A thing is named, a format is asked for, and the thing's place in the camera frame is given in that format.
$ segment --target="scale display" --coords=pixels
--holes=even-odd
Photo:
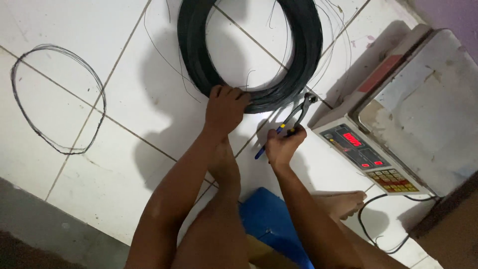
[[[346,124],[330,128],[321,132],[320,135],[361,170],[390,166],[390,163],[361,140]]]

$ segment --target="foot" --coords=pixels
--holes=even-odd
[[[239,166],[232,153],[229,138],[225,138],[219,145],[210,161],[207,170],[219,184],[219,191],[226,191],[231,195],[239,197],[240,194],[240,173]]]
[[[325,207],[330,217],[335,220],[346,220],[363,207],[367,195],[363,191],[336,192],[334,194],[313,195],[316,202]]]

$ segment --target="white floor tile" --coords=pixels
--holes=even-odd
[[[197,215],[201,210],[203,210],[207,203],[214,197],[214,195],[217,193],[217,188],[214,186],[210,186],[210,184],[203,184],[203,186],[208,187],[207,191],[204,193],[204,195],[199,198],[199,200],[196,202],[196,204],[193,206],[191,211],[189,212],[189,215],[186,217],[186,219],[183,222],[183,225],[181,226],[181,229],[179,229],[179,234],[178,234],[178,241],[177,244],[181,242],[183,239],[184,235],[186,234],[186,231],[188,230],[189,226],[193,223],[193,221],[196,219]]]
[[[364,3],[365,0],[336,0],[333,3],[327,0],[316,1],[324,36],[324,50],[338,36],[342,20],[347,24]],[[277,60],[284,64],[288,61],[292,51],[292,35],[278,2],[221,0],[216,5]]]
[[[431,256],[427,256],[419,263],[415,264],[412,269],[443,269],[443,267],[438,263],[437,260]]]
[[[30,128],[15,102],[10,81],[15,61],[0,49],[0,177],[45,199],[65,155]],[[18,68],[16,85],[33,124],[53,142],[71,147],[91,108],[24,64]]]
[[[384,192],[374,186],[367,191],[367,199],[372,199]],[[424,199],[427,195],[414,195],[413,198]],[[381,249],[393,250],[406,236],[405,229],[413,228],[425,217],[434,201],[414,202],[402,196],[388,196],[371,202],[362,212],[362,222],[368,234]],[[345,224],[366,239],[359,225],[357,214],[348,218]],[[391,256],[404,265],[411,267],[428,254],[413,240],[408,239],[405,245]]]
[[[88,143],[100,113],[94,111],[79,146]],[[47,202],[130,245],[153,190],[174,161],[109,119],[83,155],[71,156]],[[204,181],[205,191],[210,183]]]
[[[308,83],[334,106],[355,90],[385,54],[417,25],[395,0],[370,1],[321,59],[317,76]]]
[[[180,1],[168,3],[171,23],[164,16],[166,3],[154,1],[146,12],[146,20],[141,21],[133,34],[106,87],[107,112],[126,128],[178,159],[200,133],[208,99],[189,81],[183,82],[178,73],[181,67],[175,22]],[[206,30],[211,58],[226,82],[244,86],[251,70],[255,71],[249,75],[249,87],[275,76],[279,65],[220,12],[213,13]],[[156,51],[148,33],[156,48],[178,72]],[[183,64],[182,68],[188,78]],[[245,115],[230,135],[234,152],[245,145],[270,114]]]
[[[106,81],[147,0],[0,2],[0,44],[16,56],[55,44],[82,57]],[[98,89],[78,63],[56,52],[35,52],[27,62],[88,103]]]
[[[240,201],[247,199],[259,187],[282,197],[266,155],[254,159],[261,144],[266,141],[267,130],[279,125],[268,124],[262,128],[259,139],[255,136],[236,158],[241,171]],[[309,128],[306,130],[307,138],[292,158],[291,167],[309,191],[365,191],[373,184]]]

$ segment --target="purple wall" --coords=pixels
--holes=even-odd
[[[415,0],[433,28],[449,28],[478,63],[478,0]]]

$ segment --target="black wire coil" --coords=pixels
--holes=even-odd
[[[216,0],[183,0],[178,17],[178,41],[189,77],[209,97],[215,85],[226,85],[209,57],[206,19]],[[252,91],[246,113],[274,111],[287,106],[315,73],[322,54],[322,25],[313,0],[277,0],[289,22],[293,59],[287,74],[275,86]]]

